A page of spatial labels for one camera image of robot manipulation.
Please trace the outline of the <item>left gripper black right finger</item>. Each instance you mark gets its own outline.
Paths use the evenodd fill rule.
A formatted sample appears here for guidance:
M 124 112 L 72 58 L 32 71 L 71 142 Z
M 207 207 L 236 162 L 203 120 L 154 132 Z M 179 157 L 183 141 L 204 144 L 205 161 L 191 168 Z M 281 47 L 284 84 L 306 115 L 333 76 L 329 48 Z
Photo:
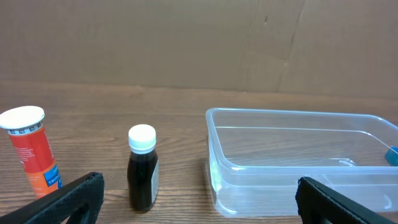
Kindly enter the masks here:
M 302 177 L 298 180 L 295 200 L 303 224 L 394 223 L 311 177 Z

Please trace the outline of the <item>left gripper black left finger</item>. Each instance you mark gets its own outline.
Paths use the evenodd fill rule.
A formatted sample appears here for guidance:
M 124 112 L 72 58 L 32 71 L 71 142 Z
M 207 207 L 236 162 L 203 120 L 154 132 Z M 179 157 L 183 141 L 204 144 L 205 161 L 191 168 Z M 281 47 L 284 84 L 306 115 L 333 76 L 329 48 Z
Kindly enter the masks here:
M 32 203 L 1 217 L 1 224 L 95 224 L 104 202 L 104 178 L 90 172 Z

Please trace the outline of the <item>dark brown medicine bottle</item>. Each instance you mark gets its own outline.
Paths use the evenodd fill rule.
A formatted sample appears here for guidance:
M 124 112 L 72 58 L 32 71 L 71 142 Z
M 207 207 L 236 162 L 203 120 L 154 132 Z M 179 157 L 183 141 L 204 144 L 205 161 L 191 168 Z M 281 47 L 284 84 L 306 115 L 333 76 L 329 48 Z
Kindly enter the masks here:
M 136 211 L 146 212 L 155 204 L 159 190 L 159 157 L 155 150 L 155 129 L 148 124 L 133 126 L 128 132 L 131 150 L 127 167 L 129 201 Z

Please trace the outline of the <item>blue lozenge box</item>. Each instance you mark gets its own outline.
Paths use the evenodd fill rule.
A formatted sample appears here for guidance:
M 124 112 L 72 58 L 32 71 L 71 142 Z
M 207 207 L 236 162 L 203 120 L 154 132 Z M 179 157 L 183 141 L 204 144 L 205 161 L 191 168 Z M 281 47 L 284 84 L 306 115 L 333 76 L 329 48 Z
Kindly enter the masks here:
M 385 160 L 391 165 L 391 166 L 398 166 L 398 153 L 397 153 L 397 147 L 391 146 L 390 149 L 386 152 L 385 154 Z

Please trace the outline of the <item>orange vitamin tablet tube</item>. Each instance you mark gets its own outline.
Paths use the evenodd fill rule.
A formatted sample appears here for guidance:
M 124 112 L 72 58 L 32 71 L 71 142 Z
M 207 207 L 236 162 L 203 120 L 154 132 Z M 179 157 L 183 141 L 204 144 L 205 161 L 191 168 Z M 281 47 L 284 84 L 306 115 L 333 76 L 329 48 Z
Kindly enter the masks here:
M 7 131 L 36 198 L 63 187 L 44 118 L 39 106 L 20 106 L 1 113 L 1 128 Z

